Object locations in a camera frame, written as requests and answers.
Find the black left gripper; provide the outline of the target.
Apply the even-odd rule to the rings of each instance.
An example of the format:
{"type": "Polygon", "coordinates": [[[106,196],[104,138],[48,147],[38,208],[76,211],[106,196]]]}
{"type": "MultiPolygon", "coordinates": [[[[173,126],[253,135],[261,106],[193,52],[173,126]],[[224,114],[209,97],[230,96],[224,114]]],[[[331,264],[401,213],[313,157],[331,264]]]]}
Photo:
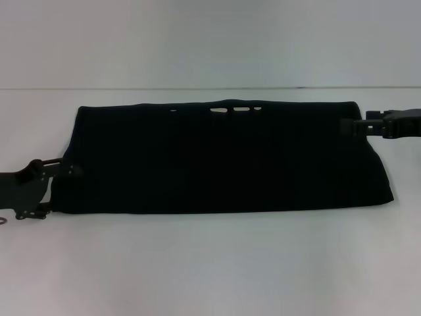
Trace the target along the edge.
{"type": "Polygon", "coordinates": [[[49,178],[81,175],[81,168],[66,158],[35,159],[20,171],[2,172],[1,209],[12,209],[17,220],[43,220],[52,211],[50,203],[41,203],[49,178]]]}

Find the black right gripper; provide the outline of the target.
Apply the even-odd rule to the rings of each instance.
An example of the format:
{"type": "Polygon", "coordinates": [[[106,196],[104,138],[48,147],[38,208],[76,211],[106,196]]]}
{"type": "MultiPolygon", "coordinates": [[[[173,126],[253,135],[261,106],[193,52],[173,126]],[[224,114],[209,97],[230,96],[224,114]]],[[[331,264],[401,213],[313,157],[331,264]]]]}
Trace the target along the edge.
{"type": "Polygon", "coordinates": [[[419,138],[420,112],[421,109],[367,111],[366,120],[341,119],[340,130],[342,134],[356,138],[419,138]]]}

